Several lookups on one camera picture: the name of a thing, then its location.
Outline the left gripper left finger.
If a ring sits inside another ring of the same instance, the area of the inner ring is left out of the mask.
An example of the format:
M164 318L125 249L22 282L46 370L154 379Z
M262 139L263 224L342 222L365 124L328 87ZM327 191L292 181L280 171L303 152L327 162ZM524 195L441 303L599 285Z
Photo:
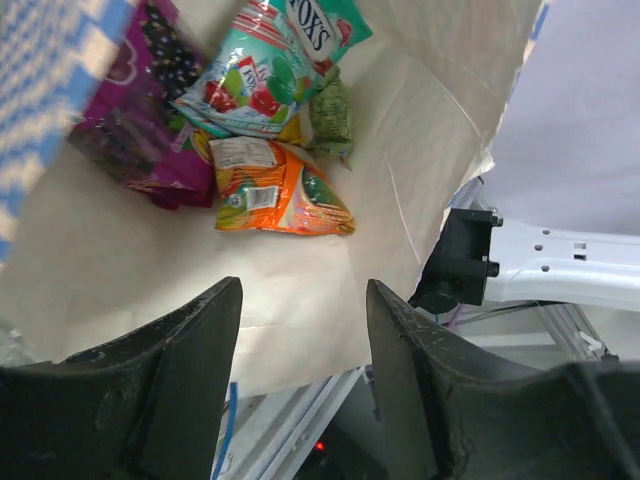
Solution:
M1 371L5 479L207 479L239 332L241 282L62 362Z

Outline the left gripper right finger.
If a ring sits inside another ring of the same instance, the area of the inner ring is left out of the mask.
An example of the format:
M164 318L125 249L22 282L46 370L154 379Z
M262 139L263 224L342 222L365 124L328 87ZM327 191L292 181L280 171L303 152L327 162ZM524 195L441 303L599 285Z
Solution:
M541 371L424 318L378 280L367 326L393 479L635 479L639 366Z

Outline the blue checkered paper bag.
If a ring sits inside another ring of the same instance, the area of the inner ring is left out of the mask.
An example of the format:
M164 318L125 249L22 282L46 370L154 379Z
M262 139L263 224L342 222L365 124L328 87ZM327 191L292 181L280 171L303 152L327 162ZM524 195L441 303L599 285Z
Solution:
M233 276L243 395L370 360L481 167L541 1L8 1L1 320L40 361Z

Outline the orange snack packet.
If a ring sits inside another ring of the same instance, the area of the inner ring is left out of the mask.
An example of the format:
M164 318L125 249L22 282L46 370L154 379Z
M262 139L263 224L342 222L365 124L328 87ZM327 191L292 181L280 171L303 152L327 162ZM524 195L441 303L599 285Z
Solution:
M221 205L219 231L349 235L352 213L303 149L254 137L210 142Z

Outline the purple candy bag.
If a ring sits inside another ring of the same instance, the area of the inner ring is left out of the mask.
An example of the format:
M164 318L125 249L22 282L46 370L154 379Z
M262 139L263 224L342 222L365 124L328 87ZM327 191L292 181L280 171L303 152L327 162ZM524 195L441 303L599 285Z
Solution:
M211 207L211 137L171 104L197 80L203 60L179 31L172 2L140 2L70 143L161 208Z

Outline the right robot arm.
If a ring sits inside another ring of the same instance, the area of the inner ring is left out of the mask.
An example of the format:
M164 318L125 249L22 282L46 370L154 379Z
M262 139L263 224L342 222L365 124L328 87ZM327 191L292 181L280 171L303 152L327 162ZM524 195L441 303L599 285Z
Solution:
M409 303L441 314L484 301L574 303L636 311L639 240L453 209Z

